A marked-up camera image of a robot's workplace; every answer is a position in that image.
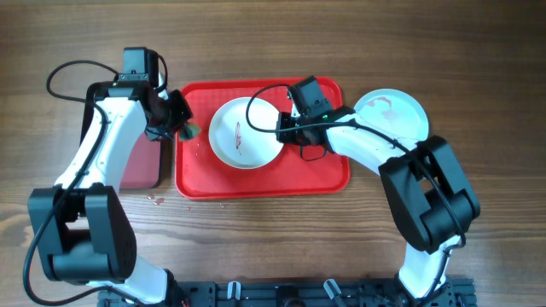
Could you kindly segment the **green yellow sponge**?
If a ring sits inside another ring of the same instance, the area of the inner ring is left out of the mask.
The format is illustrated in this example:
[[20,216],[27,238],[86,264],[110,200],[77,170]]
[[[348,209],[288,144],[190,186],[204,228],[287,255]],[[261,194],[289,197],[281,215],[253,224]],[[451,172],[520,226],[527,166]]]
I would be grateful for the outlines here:
[[186,142],[196,138],[201,132],[201,128],[195,123],[186,123],[178,130],[178,140]]

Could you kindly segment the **white plate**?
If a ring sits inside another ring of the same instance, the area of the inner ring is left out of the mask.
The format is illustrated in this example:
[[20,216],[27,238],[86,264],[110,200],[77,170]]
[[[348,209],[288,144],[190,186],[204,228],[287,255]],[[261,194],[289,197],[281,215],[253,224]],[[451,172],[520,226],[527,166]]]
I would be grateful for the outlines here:
[[208,130],[215,155],[226,165],[243,170],[269,164],[283,149],[275,134],[248,125],[249,100],[250,97],[239,97],[223,104],[213,115]]

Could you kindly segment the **light blue plate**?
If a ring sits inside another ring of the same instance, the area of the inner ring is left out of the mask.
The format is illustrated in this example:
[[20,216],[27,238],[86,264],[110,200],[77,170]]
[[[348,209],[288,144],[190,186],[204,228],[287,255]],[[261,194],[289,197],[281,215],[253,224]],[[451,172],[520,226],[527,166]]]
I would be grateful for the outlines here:
[[428,138],[430,127],[423,107],[401,90],[372,90],[357,101],[354,110],[374,129],[417,141]]

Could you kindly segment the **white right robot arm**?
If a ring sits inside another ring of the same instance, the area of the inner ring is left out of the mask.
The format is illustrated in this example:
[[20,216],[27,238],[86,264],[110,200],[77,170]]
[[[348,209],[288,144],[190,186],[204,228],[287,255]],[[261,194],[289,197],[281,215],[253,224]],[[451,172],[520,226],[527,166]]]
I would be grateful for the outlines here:
[[298,117],[281,113],[276,137],[283,143],[322,146],[380,176],[392,218],[407,243],[393,292],[384,294],[385,300],[427,306],[446,294],[451,303],[462,301],[445,271],[453,251],[467,244],[480,206],[444,138],[421,140],[374,127],[349,108]]

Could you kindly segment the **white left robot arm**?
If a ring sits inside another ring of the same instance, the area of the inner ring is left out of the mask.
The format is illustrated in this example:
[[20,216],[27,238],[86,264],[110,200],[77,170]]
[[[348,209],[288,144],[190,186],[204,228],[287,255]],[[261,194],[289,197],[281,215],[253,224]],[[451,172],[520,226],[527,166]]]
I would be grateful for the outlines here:
[[[140,135],[170,136],[193,114],[179,90],[157,90],[148,81],[92,84],[83,102],[94,115],[71,164],[50,188],[36,188],[28,202],[34,237],[23,265],[23,285],[37,304],[70,304],[97,292],[136,305],[182,306],[187,299],[173,274],[137,254],[133,228],[118,192]],[[50,281],[87,291],[52,301],[31,287],[37,254]]]

